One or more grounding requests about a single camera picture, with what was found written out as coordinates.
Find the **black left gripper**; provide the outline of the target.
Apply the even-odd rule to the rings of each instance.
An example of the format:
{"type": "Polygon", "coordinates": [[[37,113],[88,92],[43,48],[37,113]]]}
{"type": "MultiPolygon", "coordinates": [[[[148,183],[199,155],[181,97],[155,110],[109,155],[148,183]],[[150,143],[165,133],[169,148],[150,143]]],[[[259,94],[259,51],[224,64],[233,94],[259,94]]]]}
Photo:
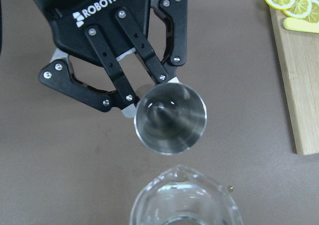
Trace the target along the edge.
{"type": "Polygon", "coordinates": [[[132,46],[156,84],[179,82],[176,68],[186,63],[187,54],[187,0],[34,1],[48,21],[57,47],[39,73],[43,85],[101,112],[119,108],[125,117],[134,117],[139,98],[116,57],[132,46]],[[165,24],[162,60],[144,35],[150,8],[165,24]],[[115,90],[100,90],[79,81],[68,54],[102,65],[115,90]]]}

